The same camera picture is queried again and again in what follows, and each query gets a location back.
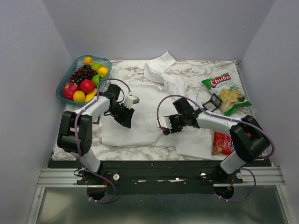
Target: plastic fruit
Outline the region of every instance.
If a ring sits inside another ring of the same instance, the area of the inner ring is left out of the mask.
[[[78,70],[74,71],[69,79],[71,83],[77,83],[80,85],[86,79],[92,79],[93,76],[97,75],[98,73],[95,70],[90,68],[78,68]]]
[[[94,89],[91,93],[88,93],[86,95],[84,103],[91,101],[94,98],[95,94],[97,94],[97,89]]]
[[[83,63],[86,66],[92,66],[93,65],[93,59],[91,57],[85,57],[83,59]]]
[[[98,75],[100,75],[101,77],[105,77],[108,73],[108,68],[105,67],[101,67],[98,69]]]
[[[73,96],[75,102],[83,103],[85,101],[85,94],[82,91],[76,91]]]
[[[66,83],[62,89],[64,98],[73,100],[74,93],[79,90],[79,86],[76,83]]]
[[[100,63],[95,63],[92,65],[92,70],[98,71],[101,67],[102,65]]]
[[[102,80],[102,77],[99,76],[99,75],[95,75],[95,76],[92,78],[92,82],[93,82],[95,88],[98,87],[98,84],[99,84],[99,82],[100,82],[101,80]]]
[[[88,94],[94,90],[94,84],[91,80],[87,79],[81,82],[80,89],[83,93]]]

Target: red snack bag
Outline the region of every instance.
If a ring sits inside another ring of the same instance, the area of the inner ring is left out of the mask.
[[[213,154],[222,153],[224,155],[231,155],[235,150],[234,143],[231,138],[220,132],[214,134]]]

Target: red apple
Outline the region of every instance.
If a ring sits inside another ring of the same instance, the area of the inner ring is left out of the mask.
[[[88,94],[94,90],[94,84],[91,80],[87,79],[81,82],[80,89],[83,93]]]
[[[64,98],[73,101],[73,96],[76,91],[79,90],[79,86],[76,83],[66,83],[62,89]]]

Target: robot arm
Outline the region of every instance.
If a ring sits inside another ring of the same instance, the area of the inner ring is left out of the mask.
[[[139,98],[129,95],[124,103],[118,103],[117,99],[121,89],[115,84],[110,84],[107,91],[100,93],[100,96],[94,97],[88,104],[82,108],[70,112],[65,111],[61,118],[58,132],[57,145],[64,151],[78,157],[78,146],[75,135],[75,123],[77,121],[78,140],[81,150],[81,156],[78,161],[93,172],[97,172],[100,167],[100,161],[90,150],[92,144],[92,125],[101,114],[107,112],[113,116],[114,120],[122,126],[131,128],[131,119],[134,113],[133,104],[139,103]]]
[[[261,129],[252,116],[237,119],[240,122],[235,122],[236,119],[234,121],[224,120],[219,118],[219,115],[213,116],[212,112],[206,114],[200,109],[194,110],[185,98],[176,100],[173,105],[178,114],[159,119],[165,135],[181,132],[184,126],[193,126],[218,131],[232,138],[235,151],[216,168],[215,179],[224,179],[246,163],[252,163],[270,145],[267,138],[259,131],[242,123],[246,122]]]

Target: chip bag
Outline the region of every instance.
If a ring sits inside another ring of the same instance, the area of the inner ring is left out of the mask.
[[[245,96],[237,90],[228,73],[203,80],[202,83],[209,89],[211,94],[215,93],[222,100],[220,108],[226,116],[234,113],[240,106],[251,106]]]
[[[218,155],[219,153],[224,155],[231,155],[235,150],[232,139],[220,132],[215,132],[214,143],[213,143],[213,154]]]

